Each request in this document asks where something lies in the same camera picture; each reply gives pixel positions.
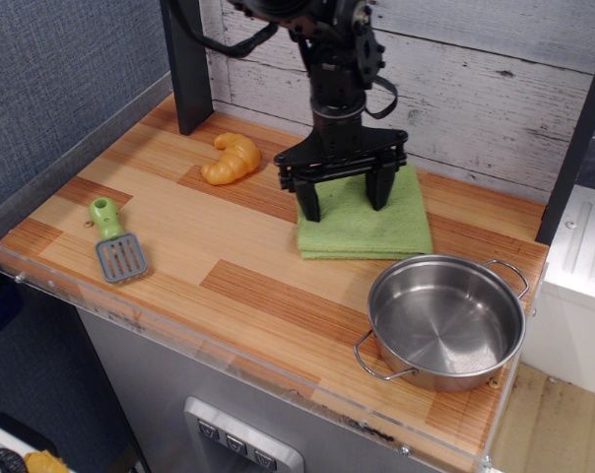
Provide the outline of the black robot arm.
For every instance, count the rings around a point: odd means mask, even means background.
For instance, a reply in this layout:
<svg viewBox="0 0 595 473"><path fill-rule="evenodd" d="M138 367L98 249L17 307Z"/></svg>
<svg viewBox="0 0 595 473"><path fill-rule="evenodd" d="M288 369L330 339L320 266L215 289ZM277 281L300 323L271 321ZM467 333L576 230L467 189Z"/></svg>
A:
<svg viewBox="0 0 595 473"><path fill-rule="evenodd" d="M403 130L368 128L366 93L378 85L384 46L375 38L365 1L236 1L248 17L288 30L298 45L310 84L313 128L299 144L274 159L284 189L294 193L304 216L320 219L315 186L362 174L374 210L389 198L395 174L406 163Z"/></svg>

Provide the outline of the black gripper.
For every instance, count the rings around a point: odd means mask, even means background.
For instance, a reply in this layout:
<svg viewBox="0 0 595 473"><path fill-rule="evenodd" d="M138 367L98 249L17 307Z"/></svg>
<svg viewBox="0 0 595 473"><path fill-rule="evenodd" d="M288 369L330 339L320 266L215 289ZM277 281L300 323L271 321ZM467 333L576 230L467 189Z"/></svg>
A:
<svg viewBox="0 0 595 473"><path fill-rule="evenodd" d="M309 135L274 158L281 187L296 193L308 221L321 219L314 183L367 171L365 193L372 209L379 211L387 204L397 169L377 168L406 163L408 133L365 127L363 116L367 113L365 106L342 109L316 105L312 108L313 128Z"/></svg>

